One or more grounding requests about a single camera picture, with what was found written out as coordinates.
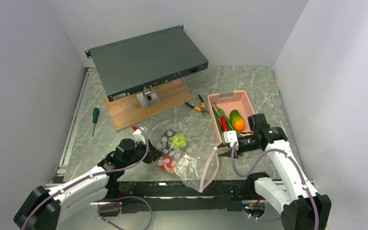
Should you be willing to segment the dark fake grape bunch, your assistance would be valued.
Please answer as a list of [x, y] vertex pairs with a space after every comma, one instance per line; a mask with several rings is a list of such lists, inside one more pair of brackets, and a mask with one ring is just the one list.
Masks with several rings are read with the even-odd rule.
[[175, 131], [172, 129], [165, 131], [157, 145], [157, 149], [164, 153], [169, 151], [172, 146], [172, 137], [174, 136], [174, 134]]

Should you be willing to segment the green fake apple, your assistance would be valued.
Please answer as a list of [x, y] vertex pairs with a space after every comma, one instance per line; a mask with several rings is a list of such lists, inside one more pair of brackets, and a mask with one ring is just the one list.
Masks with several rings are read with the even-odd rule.
[[186, 136], [180, 133], [172, 137], [172, 145], [179, 150], [186, 150], [189, 147]]

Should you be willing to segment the red fake chili pepper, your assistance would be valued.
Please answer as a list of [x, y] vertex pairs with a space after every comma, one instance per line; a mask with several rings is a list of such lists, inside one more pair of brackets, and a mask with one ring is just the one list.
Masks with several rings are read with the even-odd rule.
[[223, 132], [230, 131], [229, 125], [228, 125], [227, 120], [224, 116], [222, 116], [220, 118], [220, 124], [221, 124], [221, 129], [222, 129]]

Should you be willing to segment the orange fake fruit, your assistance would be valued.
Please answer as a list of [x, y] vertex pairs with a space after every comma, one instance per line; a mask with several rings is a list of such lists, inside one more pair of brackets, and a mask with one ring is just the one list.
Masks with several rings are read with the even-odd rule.
[[238, 110], [232, 110], [230, 112], [230, 122], [233, 128], [238, 132], [243, 131], [245, 128], [245, 121]]

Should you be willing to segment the clear zip top bag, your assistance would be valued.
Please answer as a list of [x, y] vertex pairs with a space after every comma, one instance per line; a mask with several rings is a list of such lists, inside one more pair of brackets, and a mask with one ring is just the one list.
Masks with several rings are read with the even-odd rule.
[[186, 150], [179, 150], [172, 145], [169, 151], [166, 153], [163, 152], [162, 156], [158, 160], [167, 156], [176, 160], [177, 164], [175, 166], [175, 174], [167, 173], [180, 178], [186, 187], [202, 193], [218, 174], [218, 154], [215, 149], [206, 152], [202, 151], [189, 136], [186, 136], [186, 138], [189, 144], [189, 147]]

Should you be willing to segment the green fake bean pod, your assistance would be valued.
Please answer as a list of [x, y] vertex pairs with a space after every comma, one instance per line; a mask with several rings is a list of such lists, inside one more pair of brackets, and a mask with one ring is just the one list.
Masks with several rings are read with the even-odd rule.
[[218, 126], [219, 134], [221, 135], [222, 134], [222, 127], [221, 127], [221, 122], [220, 122], [221, 115], [215, 110], [214, 107], [212, 107], [212, 111], [213, 111], [214, 118]]

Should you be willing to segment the green fake chili pepper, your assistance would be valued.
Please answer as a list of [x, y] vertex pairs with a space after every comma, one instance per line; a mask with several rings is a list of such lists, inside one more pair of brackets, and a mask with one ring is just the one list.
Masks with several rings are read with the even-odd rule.
[[218, 113], [221, 115], [221, 117], [223, 117], [225, 119], [225, 121], [227, 123], [227, 126], [228, 126], [228, 129], [230, 131], [235, 131], [235, 128], [233, 127], [233, 125], [232, 125], [231, 121], [229, 120], [229, 118], [226, 116], [223, 109], [219, 108], [216, 103], [214, 103], [214, 106], [217, 108]]

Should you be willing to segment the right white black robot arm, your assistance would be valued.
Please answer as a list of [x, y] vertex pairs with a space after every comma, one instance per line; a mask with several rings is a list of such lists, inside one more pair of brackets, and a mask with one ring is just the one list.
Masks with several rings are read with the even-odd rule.
[[[224, 156], [231, 159], [232, 167], [239, 177], [246, 178], [245, 193], [251, 199], [264, 198], [280, 215], [282, 226], [286, 230], [324, 230], [331, 210], [328, 195], [321, 195], [310, 183], [297, 163], [288, 138], [280, 127], [271, 127], [264, 114], [248, 117], [252, 134], [240, 136], [235, 130], [221, 122], [221, 140], [219, 148], [228, 147]], [[251, 169], [241, 173], [234, 159], [241, 153], [261, 149], [263, 153]], [[254, 173], [259, 161], [268, 156], [277, 169], [285, 190], [274, 183], [264, 172]]]

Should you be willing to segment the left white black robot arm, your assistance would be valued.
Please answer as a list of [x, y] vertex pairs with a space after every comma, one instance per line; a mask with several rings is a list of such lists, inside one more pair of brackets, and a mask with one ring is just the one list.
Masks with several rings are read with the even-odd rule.
[[85, 174], [50, 189], [33, 189], [13, 221], [22, 230], [54, 230], [90, 203], [122, 200], [118, 179], [125, 171], [141, 162], [150, 164], [161, 156], [162, 151], [148, 139], [136, 142], [125, 138]]

